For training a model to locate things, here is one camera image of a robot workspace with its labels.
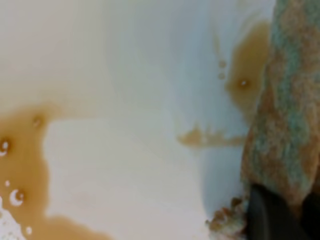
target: water droplet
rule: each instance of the water droplet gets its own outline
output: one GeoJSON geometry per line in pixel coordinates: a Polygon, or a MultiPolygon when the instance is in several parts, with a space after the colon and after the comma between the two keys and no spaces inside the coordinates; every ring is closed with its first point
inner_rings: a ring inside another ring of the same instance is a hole
{"type": "Polygon", "coordinates": [[[19,207],[24,203],[25,193],[21,190],[15,189],[10,193],[10,203],[15,207],[19,207]]]}
{"type": "Polygon", "coordinates": [[[3,139],[0,142],[0,157],[3,157],[7,155],[8,151],[10,149],[10,142],[8,139],[3,139]]]}
{"type": "Polygon", "coordinates": [[[27,226],[27,227],[25,228],[25,232],[26,232],[27,235],[31,235],[31,234],[32,234],[32,227],[27,226]]]}
{"type": "Polygon", "coordinates": [[[223,61],[223,60],[221,60],[221,61],[219,61],[219,67],[220,68],[225,68],[227,66],[227,63],[226,63],[226,61],[223,61]]]}
{"type": "Polygon", "coordinates": [[[219,78],[220,80],[223,80],[223,79],[226,78],[226,75],[225,75],[224,73],[220,73],[220,74],[218,75],[218,78],[219,78]]]}

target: white surface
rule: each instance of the white surface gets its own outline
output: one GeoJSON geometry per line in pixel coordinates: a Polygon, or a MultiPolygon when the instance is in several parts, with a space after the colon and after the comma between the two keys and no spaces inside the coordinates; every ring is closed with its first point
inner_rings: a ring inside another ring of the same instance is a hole
{"type": "Polygon", "coordinates": [[[229,60],[244,16],[270,18],[272,5],[0,0],[2,107],[53,99],[99,116],[50,126],[48,214],[115,240],[208,239],[205,220],[241,192],[241,148],[193,152],[176,137],[196,122],[247,131],[217,79],[212,37],[229,60]]]}

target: coffee spill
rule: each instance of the coffee spill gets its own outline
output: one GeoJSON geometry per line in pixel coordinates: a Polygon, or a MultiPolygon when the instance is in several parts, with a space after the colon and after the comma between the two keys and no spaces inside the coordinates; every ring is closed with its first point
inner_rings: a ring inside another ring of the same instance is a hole
{"type": "Polygon", "coordinates": [[[212,133],[209,128],[206,131],[202,131],[196,124],[191,131],[178,136],[177,140],[182,145],[190,148],[236,147],[242,146],[246,141],[246,137],[226,138],[225,131],[220,130],[212,133]]]}
{"type": "Polygon", "coordinates": [[[0,118],[0,195],[3,208],[27,240],[110,240],[63,216],[46,217],[49,170],[43,141],[60,111],[49,104],[23,108],[0,118]]]}
{"type": "Polygon", "coordinates": [[[269,50],[269,31],[269,23],[259,22],[234,49],[229,79],[225,84],[232,102],[248,124],[253,120],[262,88],[262,73],[269,50]]]}

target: liquid puddle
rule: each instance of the liquid puddle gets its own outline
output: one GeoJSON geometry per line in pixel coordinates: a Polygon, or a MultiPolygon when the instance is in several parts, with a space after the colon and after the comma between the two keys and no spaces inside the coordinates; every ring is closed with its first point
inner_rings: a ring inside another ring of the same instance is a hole
{"type": "Polygon", "coordinates": [[[110,240],[63,216],[46,217],[49,170],[43,141],[60,117],[52,105],[23,108],[0,118],[0,195],[27,240],[110,240]]]}
{"type": "MultiPolygon", "coordinates": [[[[266,21],[257,23],[245,39],[233,50],[232,62],[225,90],[233,104],[241,111],[245,122],[250,125],[256,111],[256,104],[262,90],[262,75],[269,53],[270,24],[266,21]]],[[[215,49],[219,49],[219,38],[213,38],[215,49]]],[[[219,63],[224,68],[226,62],[219,63]]],[[[225,75],[220,73],[218,78],[223,80],[225,75]]],[[[242,146],[245,136],[225,137],[225,131],[216,133],[203,132],[197,125],[177,140],[186,147],[235,147],[242,146]]]]}
{"type": "Polygon", "coordinates": [[[225,90],[250,125],[262,89],[262,74],[269,52],[268,22],[259,22],[234,49],[225,90]]]}
{"type": "Polygon", "coordinates": [[[242,146],[245,136],[225,137],[225,131],[212,133],[210,129],[202,131],[198,125],[184,135],[178,136],[177,140],[184,146],[190,148],[208,148],[208,147],[236,147],[242,146]]]}

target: black object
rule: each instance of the black object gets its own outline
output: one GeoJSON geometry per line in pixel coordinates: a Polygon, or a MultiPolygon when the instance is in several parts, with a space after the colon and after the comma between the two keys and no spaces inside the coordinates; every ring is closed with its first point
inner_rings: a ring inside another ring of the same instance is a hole
{"type": "Polygon", "coordinates": [[[320,196],[311,193],[303,203],[301,226],[313,240],[320,240],[320,196]]]}
{"type": "MultiPolygon", "coordinates": [[[[312,239],[307,236],[286,202],[263,186],[252,186],[247,214],[247,236],[249,240],[312,239]]],[[[308,216],[304,216],[305,223],[309,221],[308,216]]]]}

